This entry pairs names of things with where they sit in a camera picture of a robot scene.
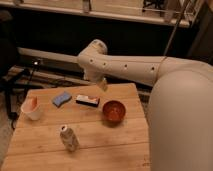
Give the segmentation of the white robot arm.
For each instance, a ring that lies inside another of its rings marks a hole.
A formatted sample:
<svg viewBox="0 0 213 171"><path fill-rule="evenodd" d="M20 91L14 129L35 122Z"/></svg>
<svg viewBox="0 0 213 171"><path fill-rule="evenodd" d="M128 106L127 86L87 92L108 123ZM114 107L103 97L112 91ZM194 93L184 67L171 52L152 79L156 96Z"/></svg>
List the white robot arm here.
<svg viewBox="0 0 213 171"><path fill-rule="evenodd" d="M213 171L213 66L168 56L114 56L93 40L77 57L86 79L107 75L152 88L148 104L151 171Z"/></svg>

